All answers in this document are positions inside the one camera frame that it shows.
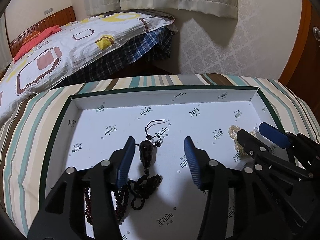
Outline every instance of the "blue gripper pad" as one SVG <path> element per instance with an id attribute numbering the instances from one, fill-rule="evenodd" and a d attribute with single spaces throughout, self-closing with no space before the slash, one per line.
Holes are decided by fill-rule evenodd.
<path id="1" fill-rule="evenodd" d="M 116 181 L 116 186 L 118 188 L 121 188 L 123 185 L 127 184 L 129 169 L 136 150 L 136 141 L 132 136 L 128 138 L 123 150 L 124 156 L 118 168 L 118 176 Z"/>
<path id="2" fill-rule="evenodd" d="M 184 153 L 188 161 L 193 183 L 200 189 L 201 187 L 201 167 L 196 157 L 196 147 L 190 136 L 184 139 Z"/>
<path id="3" fill-rule="evenodd" d="M 291 145 L 286 134 L 280 132 L 277 128 L 268 123 L 263 122 L 260 124 L 259 133 L 282 149 L 287 149 Z"/>

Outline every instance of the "plaid fabric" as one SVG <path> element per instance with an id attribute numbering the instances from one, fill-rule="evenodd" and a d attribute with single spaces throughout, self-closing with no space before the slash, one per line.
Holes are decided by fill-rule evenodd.
<path id="1" fill-rule="evenodd" d="M 172 33 L 166 27 L 144 33 L 129 40 L 62 80 L 55 88 L 109 79 L 110 75 L 137 61 L 142 56 L 147 61 L 168 59 L 171 52 Z"/>

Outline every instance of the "wooden door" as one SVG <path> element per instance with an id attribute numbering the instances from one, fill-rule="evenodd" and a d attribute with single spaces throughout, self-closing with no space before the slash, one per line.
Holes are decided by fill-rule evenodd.
<path id="1" fill-rule="evenodd" d="M 320 41 L 314 37 L 313 27 L 320 29 L 320 15 L 303 0 L 297 40 L 279 81 L 304 100 L 320 122 Z"/>

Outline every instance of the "patterned wallpaper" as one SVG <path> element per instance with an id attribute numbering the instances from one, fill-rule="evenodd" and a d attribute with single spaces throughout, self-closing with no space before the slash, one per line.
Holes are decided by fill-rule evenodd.
<path id="1" fill-rule="evenodd" d="M 301 0 L 238 0 L 238 20 L 167 9 L 177 18 L 171 73 L 223 73 L 278 79 L 291 54 Z"/>

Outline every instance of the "pillow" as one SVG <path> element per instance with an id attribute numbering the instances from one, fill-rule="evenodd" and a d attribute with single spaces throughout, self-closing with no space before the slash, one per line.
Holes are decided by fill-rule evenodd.
<path id="1" fill-rule="evenodd" d="M 41 31 L 35 31 L 33 33 L 31 33 L 30 35 L 28 35 L 22 42 L 22 45 L 26 44 L 27 42 L 31 41 L 32 39 L 34 39 L 35 37 L 37 37 L 39 34 L 41 33 Z"/>
<path id="2" fill-rule="evenodd" d="M 35 37 L 31 41 L 27 42 L 25 45 L 23 45 L 20 48 L 17 55 L 14 56 L 13 62 L 16 63 L 18 59 L 20 59 L 24 55 L 26 55 L 34 46 L 40 44 L 43 40 L 48 38 L 51 34 L 57 33 L 59 31 L 61 31 L 61 29 L 59 28 L 59 25 L 55 25 L 53 27 L 46 28 L 37 37 Z"/>

